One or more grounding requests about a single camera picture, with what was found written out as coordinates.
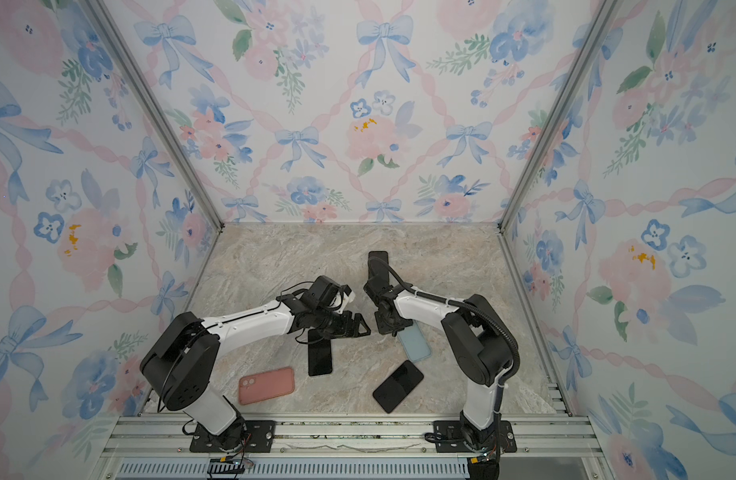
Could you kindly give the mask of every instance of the vertical metal post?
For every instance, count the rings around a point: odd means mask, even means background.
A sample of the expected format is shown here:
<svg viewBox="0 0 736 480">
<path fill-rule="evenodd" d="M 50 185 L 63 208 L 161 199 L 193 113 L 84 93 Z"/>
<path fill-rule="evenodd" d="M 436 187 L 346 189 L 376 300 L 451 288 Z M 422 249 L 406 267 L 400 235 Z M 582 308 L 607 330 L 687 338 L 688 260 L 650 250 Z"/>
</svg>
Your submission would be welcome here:
<svg viewBox="0 0 736 480">
<path fill-rule="evenodd" d="M 508 231 L 510 224 L 515 220 L 523 198 L 531 187 L 532 180 L 536 176 L 536 172 L 549 149 L 552 139 L 560 129 L 565 115 L 568 114 L 568 110 L 573 103 L 584 76 L 594 61 L 595 55 L 600 52 L 600 47 L 605 40 L 605 35 L 608 34 L 619 4 L 621 4 L 619 0 L 602 0 L 600 9 L 590 24 L 589 33 L 587 33 L 587 37 L 584 40 L 584 45 L 571 64 L 571 69 L 568 71 L 568 79 L 565 81 L 560 95 L 555 99 L 555 103 L 549 111 L 547 123 L 538 140 L 536 140 L 536 147 L 533 149 L 531 159 L 518 179 L 515 191 L 512 193 L 512 198 L 509 199 L 509 205 L 500 223 L 503 234 Z"/>
<path fill-rule="evenodd" d="M 112 20 L 103 0 L 85 0 L 81 2 L 81 6 L 85 14 L 94 24 L 96 31 L 104 39 L 105 45 L 109 48 L 110 53 L 120 68 L 123 70 L 125 79 L 136 95 L 136 99 L 141 103 L 144 112 L 148 114 L 152 120 L 154 129 L 160 134 L 165 147 L 174 159 L 176 168 L 178 168 L 187 185 L 192 190 L 194 198 L 203 209 L 205 215 L 216 230 L 221 230 L 224 225 L 216 208 L 210 201 L 208 193 L 205 191 L 200 179 L 192 168 L 189 159 L 184 155 L 181 149 L 181 143 L 176 133 L 171 129 L 168 119 L 160 106 L 160 103 L 154 96 L 154 93 L 144 80 L 144 74 L 138 67 L 130 49 L 123 40 L 118 26 Z"/>
</svg>

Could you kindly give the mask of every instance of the smartphone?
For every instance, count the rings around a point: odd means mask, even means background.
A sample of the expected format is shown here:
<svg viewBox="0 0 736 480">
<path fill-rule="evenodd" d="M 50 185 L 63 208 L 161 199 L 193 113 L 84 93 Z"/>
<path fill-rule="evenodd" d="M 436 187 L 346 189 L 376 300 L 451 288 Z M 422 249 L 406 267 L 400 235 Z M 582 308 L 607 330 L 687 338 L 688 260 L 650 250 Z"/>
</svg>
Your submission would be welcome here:
<svg viewBox="0 0 736 480">
<path fill-rule="evenodd" d="M 421 333 L 419 323 L 413 321 L 413 325 L 407 326 L 397 333 L 397 338 L 400 339 L 402 349 L 406 351 L 408 360 L 412 362 L 418 362 L 431 356 L 432 349 L 430 344 L 426 342 L 424 334 Z"/>
<path fill-rule="evenodd" d="M 310 376 L 328 375 L 334 372 L 334 360 L 330 352 L 330 340 L 323 339 L 315 330 L 306 333 L 309 353 Z"/>
<path fill-rule="evenodd" d="M 373 390 L 373 398 L 384 408 L 384 412 L 392 413 L 423 379 L 424 374 L 411 360 L 405 360 L 379 388 Z"/>
<path fill-rule="evenodd" d="M 241 405 L 248 405 L 288 395 L 293 393 L 295 388 L 294 369 L 289 366 L 271 372 L 256 373 L 240 379 L 238 401 Z"/>
</svg>

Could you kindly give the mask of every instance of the phone case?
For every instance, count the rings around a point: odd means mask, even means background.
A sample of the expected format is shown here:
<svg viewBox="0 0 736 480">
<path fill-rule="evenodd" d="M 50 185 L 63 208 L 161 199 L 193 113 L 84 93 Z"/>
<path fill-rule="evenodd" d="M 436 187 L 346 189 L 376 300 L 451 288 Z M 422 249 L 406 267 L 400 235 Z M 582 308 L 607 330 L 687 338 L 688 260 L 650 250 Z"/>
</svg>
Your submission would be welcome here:
<svg viewBox="0 0 736 480">
<path fill-rule="evenodd" d="M 270 372 L 244 376 L 238 386 L 238 401 L 241 405 L 261 402 L 269 398 L 293 393 L 294 369 L 289 366 Z"/>
<path fill-rule="evenodd" d="M 402 348 L 406 351 L 408 360 L 412 362 L 418 362 L 424 360 L 432 354 L 430 344 L 424 339 L 424 335 L 421 333 L 419 323 L 413 321 L 413 325 L 407 326 L 397 333 L 397 338 L 400 339 Z"/>
</svg>

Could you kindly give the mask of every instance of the floral wallpaper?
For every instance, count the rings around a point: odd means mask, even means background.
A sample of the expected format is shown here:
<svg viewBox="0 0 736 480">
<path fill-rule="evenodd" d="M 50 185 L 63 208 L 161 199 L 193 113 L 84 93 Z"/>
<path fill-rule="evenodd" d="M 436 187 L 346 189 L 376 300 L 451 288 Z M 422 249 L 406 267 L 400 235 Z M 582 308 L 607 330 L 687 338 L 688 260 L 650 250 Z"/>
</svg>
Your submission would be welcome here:
<svg viewBox="0 0 736 480">
<path fill-rule="evenodd" d="M 736 479 L 736 0 L 617 15 L 513 253 L 616 477 Z"/>
<path fill-rule="evenodd" d="M 494 222 L 598 0 L 107 7 L 226 221 Z"/>
<path fill-rule="evenodd" d="M 215 237 L 78 4 L 0 0 L 0 478 L 85 478 Z"/>
</svg>

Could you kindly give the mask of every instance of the black mounting plate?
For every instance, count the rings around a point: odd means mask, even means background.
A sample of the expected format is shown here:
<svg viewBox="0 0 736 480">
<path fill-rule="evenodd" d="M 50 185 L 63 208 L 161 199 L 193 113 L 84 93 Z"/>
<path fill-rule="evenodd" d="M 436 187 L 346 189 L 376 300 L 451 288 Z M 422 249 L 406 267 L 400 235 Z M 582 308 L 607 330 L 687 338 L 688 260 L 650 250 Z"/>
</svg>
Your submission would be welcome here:
<svg viewBox="0 0 736 480">
<path fill-rule="evenodd" d="M 447 438 L 461 438 L 461 422 L 458 420 L 439 420 L 432 422 L 432 429 L 435 433 L 444 435 Z M 517 442 L 515 434 L 512 431 L 512 424 L 507 420 L 501 420 L 498 424 L 499 445 L 502 446 L 504 453 L 514 453 L 517 451 Z M 436 443 L 435 448 L 438 453 L 471 453 L 469 448 L 460 443 Z"/>
<path fill-rule="evenodd" d="M 246 420 L 245 426 L 250 433 L 248 444 L 245 446 L 247 453 L 269 453 L 272 451 L 272 441 L 274 440 L 274 420 Z M 209 445 L 208 430 L 202 425 L 198 427 L 192 434 L 192 443 L 189 451 L 192 453 L 226 453 L 216 445 Z"/>
</svg>

